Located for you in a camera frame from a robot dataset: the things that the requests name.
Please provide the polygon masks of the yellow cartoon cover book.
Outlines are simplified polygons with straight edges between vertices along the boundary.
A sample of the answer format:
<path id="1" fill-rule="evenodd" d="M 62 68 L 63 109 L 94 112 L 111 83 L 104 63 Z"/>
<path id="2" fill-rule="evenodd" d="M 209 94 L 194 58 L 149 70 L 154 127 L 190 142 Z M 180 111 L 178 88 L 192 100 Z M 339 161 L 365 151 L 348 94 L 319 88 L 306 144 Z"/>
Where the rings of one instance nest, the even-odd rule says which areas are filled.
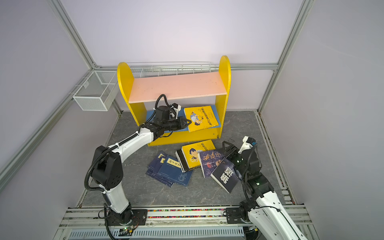
<path id="1" fill-rule="evenodd" d="M 184 113 L 185 117 L 192 122 L 188 126 L 190 133 L 219 126 L 214 106 L 189 107 L 184 109 Z"/>

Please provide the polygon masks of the black wolf cover book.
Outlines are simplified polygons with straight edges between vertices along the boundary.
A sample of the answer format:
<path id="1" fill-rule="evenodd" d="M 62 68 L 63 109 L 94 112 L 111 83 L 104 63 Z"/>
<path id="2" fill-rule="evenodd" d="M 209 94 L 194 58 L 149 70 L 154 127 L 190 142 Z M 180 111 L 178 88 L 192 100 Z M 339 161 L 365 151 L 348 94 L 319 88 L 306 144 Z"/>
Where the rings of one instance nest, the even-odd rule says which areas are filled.
<path id="1" fill-rule="evenodd" d="M 239 179 L 234 164 L 228 159 L 224 158 L 216 169 L 211 174 L 211 177 L 228 193 L 230 194 Z"/>

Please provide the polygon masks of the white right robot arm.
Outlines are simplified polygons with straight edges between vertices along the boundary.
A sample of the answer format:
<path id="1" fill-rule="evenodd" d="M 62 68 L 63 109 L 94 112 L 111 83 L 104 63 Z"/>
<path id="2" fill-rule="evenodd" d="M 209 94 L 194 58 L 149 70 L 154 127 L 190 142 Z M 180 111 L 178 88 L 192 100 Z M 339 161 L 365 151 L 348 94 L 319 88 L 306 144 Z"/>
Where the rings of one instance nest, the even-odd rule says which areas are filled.
<path id="1" fill-rule="evenodd" d="M 270 181 L 261 172 L 262 163 L 258 144 L 253 138 L 243 142 L 241 148 L 227 141 L 223 142 L 222 153 L 234 164 L 245 200 L 237 208 L 227 208 L 224 216 L 231 224 L 253 225 L 251 231 L 258 232 L 256 239 L 263 235 L 267 240 L 306 240 L 292 218 L 285 210 Z"/>

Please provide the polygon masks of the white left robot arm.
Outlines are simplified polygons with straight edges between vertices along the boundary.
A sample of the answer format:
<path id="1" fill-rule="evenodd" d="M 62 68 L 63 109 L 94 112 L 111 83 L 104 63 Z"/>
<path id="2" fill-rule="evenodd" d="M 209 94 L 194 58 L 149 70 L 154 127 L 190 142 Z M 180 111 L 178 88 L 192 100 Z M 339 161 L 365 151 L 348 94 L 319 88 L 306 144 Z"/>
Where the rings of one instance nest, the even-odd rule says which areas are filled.
<path id="1" fill-rule="evenodd" d="M 124 161 L 143 146 L 164 138 L 166 131 L 172 134 L 187 128 L 192 121 L 180 116 L 181 110 L 178 104 L 155 107 L 150 119 L 141 124 L 134 134 L 109 147 L 100 146 L 95 150 L 84 187 L 88 191 L 102 193 L 109 208 L 107 216 L 115 217 L 118 224 L 127 225 L 134 217 L 122 187 Z"/>

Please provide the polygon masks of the purple portrait cover book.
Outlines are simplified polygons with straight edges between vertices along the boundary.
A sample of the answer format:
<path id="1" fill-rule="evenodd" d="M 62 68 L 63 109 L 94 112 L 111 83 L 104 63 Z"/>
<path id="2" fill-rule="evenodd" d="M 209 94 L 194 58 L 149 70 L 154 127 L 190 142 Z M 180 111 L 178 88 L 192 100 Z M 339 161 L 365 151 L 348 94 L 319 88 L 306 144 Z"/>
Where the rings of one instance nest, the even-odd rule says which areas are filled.
<path id="1" fill-rule="evenodd" d="M 224 155 L 217 150 L 198 153 L 198 159 L 203 172 L 203 177 L 208 178 L 223 160 Z"/>

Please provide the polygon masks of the yellow wooden bookshelf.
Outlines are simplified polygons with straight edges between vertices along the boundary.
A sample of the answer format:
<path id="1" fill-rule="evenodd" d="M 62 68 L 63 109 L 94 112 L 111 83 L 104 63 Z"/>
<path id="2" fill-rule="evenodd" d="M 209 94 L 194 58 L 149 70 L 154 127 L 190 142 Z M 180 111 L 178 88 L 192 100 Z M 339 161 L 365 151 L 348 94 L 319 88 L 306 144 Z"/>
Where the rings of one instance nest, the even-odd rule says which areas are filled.
<path id="1" fill-rule="evenodd" d="M 222 56 L 218 72 L 194 73 L 173 76 L 160 76 L 135 79 L 127 63 L 119 63 L 117 78 L 121 94 L 129 107 L 137 125 L 149 118 L 145 104 L 155 102 L 164 94 L 170 103 L 181 100 L 215 97 L 213 110 L 219 125 L 214 128 L 191 132 L 187 129 L 174 131 L 168 138 L 159 138 L 150 146 L 215 140 L 222 136 L 225 115 L 231 88 L 231 64 L 227 56 Z"/>

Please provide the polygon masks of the top dark blue booklet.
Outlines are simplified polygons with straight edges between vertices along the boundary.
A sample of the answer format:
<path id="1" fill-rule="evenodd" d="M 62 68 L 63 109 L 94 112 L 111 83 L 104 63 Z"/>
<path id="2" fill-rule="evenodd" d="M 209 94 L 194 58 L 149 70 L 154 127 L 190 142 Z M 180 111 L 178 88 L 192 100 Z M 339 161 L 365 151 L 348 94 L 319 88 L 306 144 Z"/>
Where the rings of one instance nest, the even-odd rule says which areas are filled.
<path id="1" fill-rule="evenodd" d="M 160 167 L 158 174 L 168 180 L 187 187 L 193 171 L 183 172 L 179 161 L 171 156 L 167 156 L 162 166 Z"/>

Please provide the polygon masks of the dark blue booklet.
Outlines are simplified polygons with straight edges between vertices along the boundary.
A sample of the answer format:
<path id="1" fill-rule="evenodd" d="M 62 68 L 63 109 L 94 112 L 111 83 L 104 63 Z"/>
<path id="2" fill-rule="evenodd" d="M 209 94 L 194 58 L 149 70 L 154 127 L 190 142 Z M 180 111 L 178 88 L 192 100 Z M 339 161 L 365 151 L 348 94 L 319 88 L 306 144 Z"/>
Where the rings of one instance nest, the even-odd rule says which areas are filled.
<path id="1" fill-rule="evenodd" d="M 158 174 L 168 180 L 187 187 L 193 171 L 183 172 L 179 161 L 171 156 L 167 156 L 162 166 L 160 167 Z"/>
<path id="2" fill-rule="evenodd" d="M 148 170 L 146 172 L 146 175 L 157 180 L 158 182 L 166 185 L 167 187 L 171 188 L 174 184 L 174 182 L 161 177 L 158 174 L 158 171 L 162 164 L 164 163 L 165 159 L 167 157 L 167 154 L 164 153 L 163 151 L 160 151 L 157 156 L 151 161 L 151 163 L 148 165 Z"/>

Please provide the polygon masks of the lower dark blue booklet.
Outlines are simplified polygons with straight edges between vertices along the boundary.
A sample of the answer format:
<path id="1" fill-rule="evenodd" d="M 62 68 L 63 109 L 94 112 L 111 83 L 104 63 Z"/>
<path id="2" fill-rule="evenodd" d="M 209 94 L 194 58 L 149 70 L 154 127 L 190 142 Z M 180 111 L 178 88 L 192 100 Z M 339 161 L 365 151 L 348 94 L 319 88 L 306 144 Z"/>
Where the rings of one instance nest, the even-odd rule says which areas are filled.
<path id="1" fill-rule="evenodd" d="M 171 188 L 174 184 L 174 182 L 161 177 L 158 174 L 158 171 L 162 164 L 164 163 L 165 159 L 167 157 L 167 154 L 164 153 L 163 151 L 160 151 L 157 156 L 151 161 L 151 163 L 148 165 L 148 170 L 146 172 L 146 175 L 157 180 L 158 182 L 166 185 L 167 187 Z"/>

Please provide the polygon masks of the green circuit board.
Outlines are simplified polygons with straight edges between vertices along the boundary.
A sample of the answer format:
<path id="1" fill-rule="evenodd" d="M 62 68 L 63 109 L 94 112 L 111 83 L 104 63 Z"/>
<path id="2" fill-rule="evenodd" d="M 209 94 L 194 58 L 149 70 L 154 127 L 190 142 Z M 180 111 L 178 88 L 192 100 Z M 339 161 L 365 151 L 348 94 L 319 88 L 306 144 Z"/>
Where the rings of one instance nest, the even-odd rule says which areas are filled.
<path id="1" fill-rule="evenodd" d="M 119 237 L 130 237 L 133 233 L 132 229 L 124 228 L 119 230 Z"/>

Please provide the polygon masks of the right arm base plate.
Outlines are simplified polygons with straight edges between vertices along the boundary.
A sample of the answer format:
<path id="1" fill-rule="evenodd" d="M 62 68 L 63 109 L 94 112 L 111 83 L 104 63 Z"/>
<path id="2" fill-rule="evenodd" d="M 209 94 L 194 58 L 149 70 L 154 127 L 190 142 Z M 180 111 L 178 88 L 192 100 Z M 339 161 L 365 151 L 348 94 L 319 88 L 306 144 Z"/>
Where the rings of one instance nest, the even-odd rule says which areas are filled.
<path id="1" fill-rule="evenodd" d="M 223 215 L 226 217 L 228 224 L 250 223 L 247 212 L 242 207 L 226 208 Z"/>

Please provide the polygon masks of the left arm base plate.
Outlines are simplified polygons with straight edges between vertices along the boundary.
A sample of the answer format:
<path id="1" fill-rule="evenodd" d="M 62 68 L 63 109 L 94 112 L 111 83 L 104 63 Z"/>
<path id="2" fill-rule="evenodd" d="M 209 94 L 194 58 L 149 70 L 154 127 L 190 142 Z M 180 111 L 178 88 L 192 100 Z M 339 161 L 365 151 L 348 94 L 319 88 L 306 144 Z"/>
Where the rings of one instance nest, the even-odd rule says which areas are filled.
<path id="1" fill-rule="evenodd" d="M 121 214 L 111 211 L 107 215 L 107 224 L 108 226 L 144 226 L 147 216 L 146 209 L 132 209 Z"/>

